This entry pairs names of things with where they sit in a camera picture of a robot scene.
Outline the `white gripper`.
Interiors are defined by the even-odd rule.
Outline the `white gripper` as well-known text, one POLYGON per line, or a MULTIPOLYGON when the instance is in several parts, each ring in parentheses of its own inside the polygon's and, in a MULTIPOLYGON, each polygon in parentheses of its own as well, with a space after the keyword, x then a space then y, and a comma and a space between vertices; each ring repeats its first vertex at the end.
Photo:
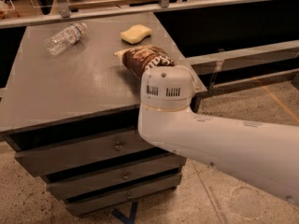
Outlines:
POLYGON ((187 108, 195 95, 192 72, 184 66, 158 66, 146 70, 141 78, 141 104, 157 110, 187 108))

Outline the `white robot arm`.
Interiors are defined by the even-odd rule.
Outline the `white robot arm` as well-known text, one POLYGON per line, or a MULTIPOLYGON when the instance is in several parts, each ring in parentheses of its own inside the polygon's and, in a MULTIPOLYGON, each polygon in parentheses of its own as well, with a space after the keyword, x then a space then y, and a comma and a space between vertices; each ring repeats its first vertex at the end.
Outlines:
POLYGON ((145 71, 140 136, 298 205, 299 127, 196 114, 190 108, 194 90, 186 68, 160 66, 145 71))

